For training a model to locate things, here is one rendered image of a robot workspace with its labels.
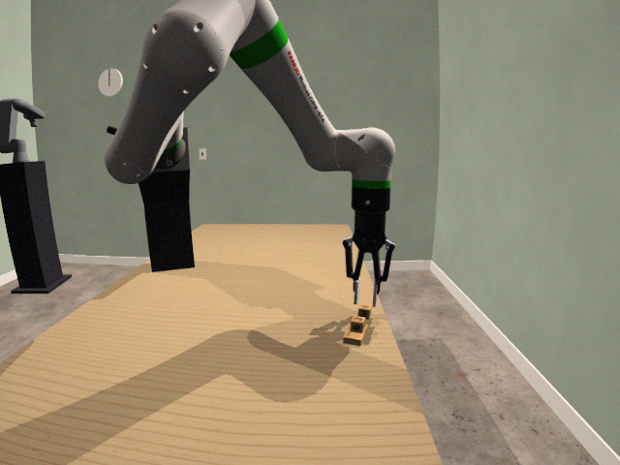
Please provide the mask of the tan cube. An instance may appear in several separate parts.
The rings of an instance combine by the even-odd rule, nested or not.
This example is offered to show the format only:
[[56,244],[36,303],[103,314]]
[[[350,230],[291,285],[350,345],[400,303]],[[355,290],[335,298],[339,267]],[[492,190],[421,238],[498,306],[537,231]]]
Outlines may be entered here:
[[353,316],[351,320],[351,332],[363,333],[365,327],[365,318]]
[[358,316],[364,317],[365,320],[369,320],[371,316],[372,305],[360,304],[358,308]]

